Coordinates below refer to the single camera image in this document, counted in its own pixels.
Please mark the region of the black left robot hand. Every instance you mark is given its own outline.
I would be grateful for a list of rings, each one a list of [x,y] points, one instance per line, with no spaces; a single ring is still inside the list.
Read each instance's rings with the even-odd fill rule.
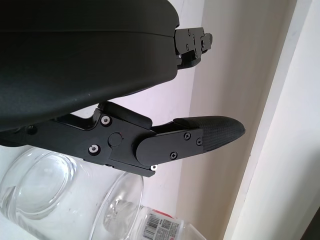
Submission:
[[[245,134],[226,116],[150,118],[112,103],[200,63],[213,37],[167,0],[3,0],[0,143],[151,177]]]

